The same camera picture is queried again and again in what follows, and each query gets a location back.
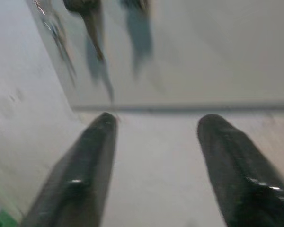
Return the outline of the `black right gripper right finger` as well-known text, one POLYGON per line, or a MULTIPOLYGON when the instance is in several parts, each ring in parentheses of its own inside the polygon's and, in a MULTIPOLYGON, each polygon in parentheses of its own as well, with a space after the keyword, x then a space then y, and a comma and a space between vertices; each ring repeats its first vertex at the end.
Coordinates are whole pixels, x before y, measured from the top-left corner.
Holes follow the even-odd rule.
POLYGON ((208 176, 229 227, 284 227, 284 179, 243 131, 217 114, 197 127, 208 176))

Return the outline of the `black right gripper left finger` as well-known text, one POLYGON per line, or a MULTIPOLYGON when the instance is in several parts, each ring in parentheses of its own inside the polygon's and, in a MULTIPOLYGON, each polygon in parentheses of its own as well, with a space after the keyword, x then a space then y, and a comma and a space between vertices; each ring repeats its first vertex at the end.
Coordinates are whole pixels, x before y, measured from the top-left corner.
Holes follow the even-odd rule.
POLYGON ((99 227, 117 138, 117 120, 102 113, 54 165, 23 227, 99 227))

